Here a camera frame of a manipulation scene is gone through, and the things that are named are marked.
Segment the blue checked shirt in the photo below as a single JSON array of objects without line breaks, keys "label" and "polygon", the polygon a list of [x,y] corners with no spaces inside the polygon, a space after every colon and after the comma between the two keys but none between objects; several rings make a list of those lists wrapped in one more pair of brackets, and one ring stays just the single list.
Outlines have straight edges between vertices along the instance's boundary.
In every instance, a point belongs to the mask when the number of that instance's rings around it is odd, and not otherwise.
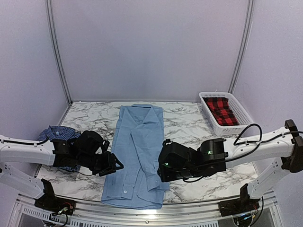
[{"label": "blue checked shirt", "polygon": [[42,140],[71,140],[76,139],[81,135],[81,132],[66,126],[49,126],[47,129],[44,129],[36,139],[37,141]]}]

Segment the light blue long sleeve shirt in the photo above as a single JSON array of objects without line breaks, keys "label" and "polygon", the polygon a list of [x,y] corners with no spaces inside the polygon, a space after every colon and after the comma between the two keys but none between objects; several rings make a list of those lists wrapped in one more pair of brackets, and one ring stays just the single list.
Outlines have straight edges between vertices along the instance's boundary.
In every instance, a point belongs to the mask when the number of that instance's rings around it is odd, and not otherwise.
[{"label": "light blue long sleeve shirt", "polygon": [[169,184],[157,173],[164,141],[163,109],[153,105],[122,106],[111,152],[124,165],[107,175],[101,202],[131,209],[161,209]]}]

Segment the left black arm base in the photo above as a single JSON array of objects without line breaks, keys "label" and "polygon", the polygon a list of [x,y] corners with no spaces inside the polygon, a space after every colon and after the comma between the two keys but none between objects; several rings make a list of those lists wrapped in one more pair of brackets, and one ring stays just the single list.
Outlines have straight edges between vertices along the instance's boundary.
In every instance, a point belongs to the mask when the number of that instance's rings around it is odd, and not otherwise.
[{"label": "left black arm base", "polygon": [[72,215],[75,208],[75,201],[61,197],[57,197],[54,193],[52,184],[45,179],[41,179],[43,183],[43,194],[38,199],[35,199],[34,206],[59,213],[65,212],[67,215]]}]

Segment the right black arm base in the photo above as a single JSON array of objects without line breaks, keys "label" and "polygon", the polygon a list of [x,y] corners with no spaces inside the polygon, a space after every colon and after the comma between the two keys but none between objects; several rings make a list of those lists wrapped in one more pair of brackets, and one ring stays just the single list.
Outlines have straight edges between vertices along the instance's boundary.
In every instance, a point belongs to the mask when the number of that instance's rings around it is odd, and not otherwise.
[{"label": "right black arm base", "polygon": [[258,199],[252,199],[248,192],[248,183],[240,188],[240,197],[237,199],[219,202],[219,211],[222,217],[237,215],[259,208]]}]

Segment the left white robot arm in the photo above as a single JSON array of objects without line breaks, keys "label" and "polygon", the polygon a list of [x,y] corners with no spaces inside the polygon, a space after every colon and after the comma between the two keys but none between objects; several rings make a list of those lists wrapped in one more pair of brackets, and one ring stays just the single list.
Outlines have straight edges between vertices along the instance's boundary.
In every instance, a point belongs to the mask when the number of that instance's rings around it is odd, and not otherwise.
[{"label": "left white robot arm", "polygon": [[52,184],[45,179],[35,180],[10,165],[11,162],[34,163],[53,167],[81,166],[93,175],[105,176],[123,169],[118,158],[108,151],[109,141],[94,131],[84,131],[69,140],[17,140],[0,138],[0,182],[41,202],[49,210],[56,210],[60,200],[54,195]]}]

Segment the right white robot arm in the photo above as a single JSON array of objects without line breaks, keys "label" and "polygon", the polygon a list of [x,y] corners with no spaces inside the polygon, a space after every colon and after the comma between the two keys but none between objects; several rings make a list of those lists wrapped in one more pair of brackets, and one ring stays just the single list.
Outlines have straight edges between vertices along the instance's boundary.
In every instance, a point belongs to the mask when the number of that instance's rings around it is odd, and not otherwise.
[{"label": "right white robot arm", "polygon": [[235,200],[234,207],[244,212],[263,194],[290,173],[303,169],[303,133],[293,120],[269,133],[236,139],[215,138],[193,149],[169,139],[162,144],[158,175],[162,182],[188,181],[205,178],[248,162],[272,158],[256,180],[244,187],[244,194]]}]

